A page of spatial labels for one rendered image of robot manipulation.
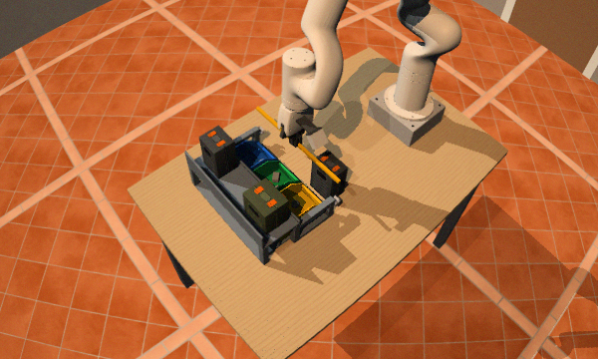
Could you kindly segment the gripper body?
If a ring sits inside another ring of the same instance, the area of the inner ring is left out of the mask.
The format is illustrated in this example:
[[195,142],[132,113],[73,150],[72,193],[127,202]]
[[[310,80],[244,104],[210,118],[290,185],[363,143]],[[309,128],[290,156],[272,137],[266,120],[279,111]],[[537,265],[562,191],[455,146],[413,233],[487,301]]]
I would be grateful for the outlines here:
[[[296,123],[296,120],[305,116],[307,119],[309,119],[311,122],[313,122],[314,109],[312,109],[311,107],[309,107],[308,110],[307,109],[295,111],[295,110],[288,109],[282,103],[280,106],[280,109],[279,109],[279,114],[278,114],[278,124],[277,124],[278,129],[281,130],[282,126],[284,125],[284,131],[285,131],[285,134],[287,137],[290,137],[290,136],[296,134],[297,132],[301,131],[303,128],[300,127]],[[301,111],[304,111],[304,112],[301,112]],[[298,112],[300,112],[300,113],[298,113]],[[280,127],[280,124],[281,124],[281,127]]]

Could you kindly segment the yellow thin bar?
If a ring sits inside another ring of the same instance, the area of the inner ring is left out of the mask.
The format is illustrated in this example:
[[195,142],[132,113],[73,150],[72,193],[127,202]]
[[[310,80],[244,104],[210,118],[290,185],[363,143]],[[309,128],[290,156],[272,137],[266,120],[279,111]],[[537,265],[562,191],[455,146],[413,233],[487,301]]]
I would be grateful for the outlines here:
[[[262,109],[259,107],[256,108],[265,119],[267,119],[275,128],[277,128],[277,123],[268,116]],[[278,129],[278,128],[277,128]],[[279,130],[279,129],[278,129]],[[279,130],[281,132],[281,130]],[[328,168],[326,168],[318,159],[316,159],[307,149],[305,149],[299,142],[297,146],[306,156],[308,156],[317,166],[319,166],[329,177],[331,177],[336,183],[341,182],[339,178],[337,178]]]

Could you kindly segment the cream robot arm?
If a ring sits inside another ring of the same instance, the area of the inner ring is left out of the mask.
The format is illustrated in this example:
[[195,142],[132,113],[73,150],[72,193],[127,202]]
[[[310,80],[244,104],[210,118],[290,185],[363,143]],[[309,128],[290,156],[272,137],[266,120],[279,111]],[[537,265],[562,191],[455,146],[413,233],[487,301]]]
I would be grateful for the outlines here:
[[[308,0],[301,29],[314,53],[292,48],[282,56],[282,103],[288,109],[322,110],[331,103],[343,74],[343,53],[336,31],[348,1]],[[406,45],[397,84],[386,90],[384,102],[394,115],[409,121],[424,120],[432,114],[434,102],[429,89],[438,58],[461,41],[458,22],[428,1],[401,0],[397,9],[400,22],[423,42]],[[307,132],[312,150],[329,143],[322,127],[317,128],[305,116],[296,123]]]

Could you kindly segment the green bin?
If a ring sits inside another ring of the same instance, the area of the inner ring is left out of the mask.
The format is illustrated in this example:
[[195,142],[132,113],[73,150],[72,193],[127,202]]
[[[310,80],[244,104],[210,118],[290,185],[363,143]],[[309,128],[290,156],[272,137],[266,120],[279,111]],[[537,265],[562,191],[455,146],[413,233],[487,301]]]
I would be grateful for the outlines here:
[[[280,161],[266,162],[253,171],[260,180],[267,178],[274,186],[282,191],[292,183],[299,183],[296,178]],[[272,182],[273,172],[279,173],[279,182]]]

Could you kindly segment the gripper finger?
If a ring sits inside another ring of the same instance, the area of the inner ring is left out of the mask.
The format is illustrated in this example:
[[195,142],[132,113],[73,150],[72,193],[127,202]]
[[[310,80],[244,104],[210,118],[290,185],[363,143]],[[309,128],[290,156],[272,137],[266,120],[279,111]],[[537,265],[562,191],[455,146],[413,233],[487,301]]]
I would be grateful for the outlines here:
[[296,133],[296,137],[298,138],[298,142],[302,145],[302,138],[303,138],[303,134],[305,133],[305,130],[302,129],[301,131]]
[[287,137],[284,131],[284,125],[282,126],[281,132],[280,132],[280,136],[279,136],[282,140],[289,138],[289,144],[293,145],[295,148],[297,148],[298,146],[298,138],[296,137],[296,134]]

